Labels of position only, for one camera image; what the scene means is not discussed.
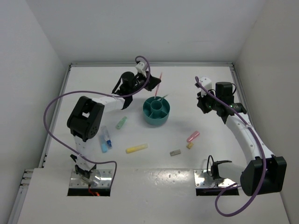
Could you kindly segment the pink thin pen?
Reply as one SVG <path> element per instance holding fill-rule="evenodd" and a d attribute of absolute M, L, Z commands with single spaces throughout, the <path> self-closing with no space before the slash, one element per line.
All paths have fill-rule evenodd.
<path fill-rule="evenodd" d="M 163 75 L 163 72 L 161 72 L 160 77 L 159 77 L 159 79 L 160 79 L 160 83 L 161 83 L 161 81 L 162 81 L 162 75 Z M 157 87 L 156 87 L 156 91 L 155 91 L 154 99 L 156 99 L 156 97 L 157 97 L 157 93 L 158 93 L 158 90 L 159 90 L 160 83 L 159 83 L 159 84 L 157 85 Z"/>

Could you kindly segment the pink highlighter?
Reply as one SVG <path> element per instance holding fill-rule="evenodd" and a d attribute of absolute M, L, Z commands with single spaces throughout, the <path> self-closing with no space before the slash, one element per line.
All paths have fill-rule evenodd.
<path fill-rule="evenodd" d="M 186 140 L 186 142 L 192 142 L 194 139 L 196 139 L 200 135 L 199 131 L 193 132 Z"/>

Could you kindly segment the green highlighter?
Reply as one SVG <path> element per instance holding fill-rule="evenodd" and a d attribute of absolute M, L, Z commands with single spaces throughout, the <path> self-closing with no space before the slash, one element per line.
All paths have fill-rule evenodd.
<path fill-rule="evenodd" d="M 120 130 L 120 129 L 123 127 L 123 125 L 125 124 L 126 120 L 127 120 L 127 117 L 124 116 L 124 117 L 117 123 L 117 125 L 116 125 L 115 128 L 116 128 L 117 130 Z"/>

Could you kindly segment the yellow highlighter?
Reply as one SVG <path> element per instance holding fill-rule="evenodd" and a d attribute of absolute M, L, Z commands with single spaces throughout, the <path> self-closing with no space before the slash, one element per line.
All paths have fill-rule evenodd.
<path fill-rule="evenodd" d="M 148 147 L 149 147 L 148 143 L 141 144 L 141 145 L 134 146 L 134 147 L 129 147 L 126 149 L 126 153 L 130 154 L 130 153 L 137 152 L 137 151 L 140 151 L 143 149 L 147 149 Z"/>

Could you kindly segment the clear spray bottle blue cap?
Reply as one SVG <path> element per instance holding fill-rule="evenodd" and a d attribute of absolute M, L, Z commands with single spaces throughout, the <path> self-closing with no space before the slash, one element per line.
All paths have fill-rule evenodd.
<path fill-rule="evenodd" d="M 106 141 L 106 143 L 108 145 L 108 148 L 111 149 L 112 148 L 112 142 L 111 142 L 111 138 L 110 138 L 110 135 L 109 135 L 107 127 L 106 126 L 102 126 L 101 130 L 102 130 L 104 139 L 105 139 L 105 141 Z"/>

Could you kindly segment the blue highlighter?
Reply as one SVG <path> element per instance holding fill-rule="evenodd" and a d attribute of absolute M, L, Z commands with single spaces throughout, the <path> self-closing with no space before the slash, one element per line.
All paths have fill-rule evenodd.
<path fill-rule="evenodd" d="M 108 151 L 108 147 L 107 147 L 107 143 L 105 141 L 104 136 L 100 135 L 99 140 L 100 140 L 100 147 L 101 147 L 102 153 L 106 153 Z"/>

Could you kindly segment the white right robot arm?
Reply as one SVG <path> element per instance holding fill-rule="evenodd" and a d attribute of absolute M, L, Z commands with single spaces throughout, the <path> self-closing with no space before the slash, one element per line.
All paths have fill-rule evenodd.
<path fill-rule="evenodd" d="M 197 106 L 204 114 L 216 111 L 239 143 L 246 162 L 240 167 L 230 160 L 214 161 L 210 175 L 213 179 L 230 179 L 241 185 L 247 196 L 280 192 L 283 188 L 287 162 L 262 142 L 249 121 L 245 107 L 234 102 L 236 87 L 230 82 L 217 82 L 202 77 L 196 81 L 200 88 Z"/>

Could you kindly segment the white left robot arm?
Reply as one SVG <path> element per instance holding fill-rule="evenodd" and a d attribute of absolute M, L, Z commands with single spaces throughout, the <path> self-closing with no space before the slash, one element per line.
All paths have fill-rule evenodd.
<path fill-rule="evenodd" d="M 112 90 L 112 97 L 89 98 L 81 96 L 72 110 L 67 127 L 74 137 L 77 155 L 71 155 L 75 161 L 75 171 L 86 181 L 92 181 L 97 165 L 92 162 L 91 139 L 96 137 L 100 129 L 104 113 L 124 110 L 133 101 L 133 93 L 145 89 L 153 90 L 161 79 L 152 76 L 148 71 L 125 72 L 121 75 Z"/>

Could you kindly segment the teal round divided organizer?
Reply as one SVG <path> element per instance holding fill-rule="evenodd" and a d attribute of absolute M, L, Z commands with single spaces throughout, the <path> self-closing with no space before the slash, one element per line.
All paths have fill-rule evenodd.
<path fill-rule="evenodd" d="M 162 97 L 150 97 L 143 103 L 143 117 L 152 126 L 163 125 L 170 114 L 170 104 Z"/>

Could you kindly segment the small tan eraser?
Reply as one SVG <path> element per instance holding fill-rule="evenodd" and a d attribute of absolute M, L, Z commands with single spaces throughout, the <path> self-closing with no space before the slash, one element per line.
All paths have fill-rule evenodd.
<path fill-rule="evenodd" d="M 188 149 L 191 149 L 193 147 L 193 143 L 192 142 L 189 142 L 186 146 Z"/>

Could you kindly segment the grey rectangular eraser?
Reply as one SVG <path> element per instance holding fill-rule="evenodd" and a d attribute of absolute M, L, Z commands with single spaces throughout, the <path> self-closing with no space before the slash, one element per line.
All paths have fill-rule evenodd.
<path fill-rule="evenodd" d="M 179 155 L 179 154 L 181 154 L 180 149 L 170 152 L 170 156 L 175 156 L 175 155 Z"/>

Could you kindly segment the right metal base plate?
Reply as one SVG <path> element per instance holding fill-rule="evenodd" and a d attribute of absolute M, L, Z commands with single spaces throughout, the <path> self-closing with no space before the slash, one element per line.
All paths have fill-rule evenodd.
<path fill-rule="evenodd" d="M 233 184 L 230 179 L 213 179 L 206 169 L 194 169 L 194 182 L 196 189 L 223 189 Z"/>

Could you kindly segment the metal base plate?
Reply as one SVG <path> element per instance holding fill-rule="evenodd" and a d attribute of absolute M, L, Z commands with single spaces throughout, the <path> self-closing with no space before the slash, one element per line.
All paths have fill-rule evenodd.
<path fill-rule="evenodd" d="M 111 186 L 112 174 L 111 169 L 95 169 L 90 178 L 86 178 L 72 170 L 69 188 L 87 189 L 90 186 L 92 189 L 108 189 Z"/>
<path fill-rule="evenodd" d="M 194 169 L 194 182 L 196 189 L 223 189 L 233 184 L 230 179 L 213 179 L 206 169 Z"/>

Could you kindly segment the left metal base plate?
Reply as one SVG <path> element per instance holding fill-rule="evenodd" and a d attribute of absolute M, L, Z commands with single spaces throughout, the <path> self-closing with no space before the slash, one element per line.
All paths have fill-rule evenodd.
<path fill-rule="evenodd" d="M 86 178 L 72 170 L 69 188 L 87 189 L 90 186 L 92 189 L 108 189 L 111 186 L 112 174 L 111 169 L 95 169 L 90 178 Z"/>

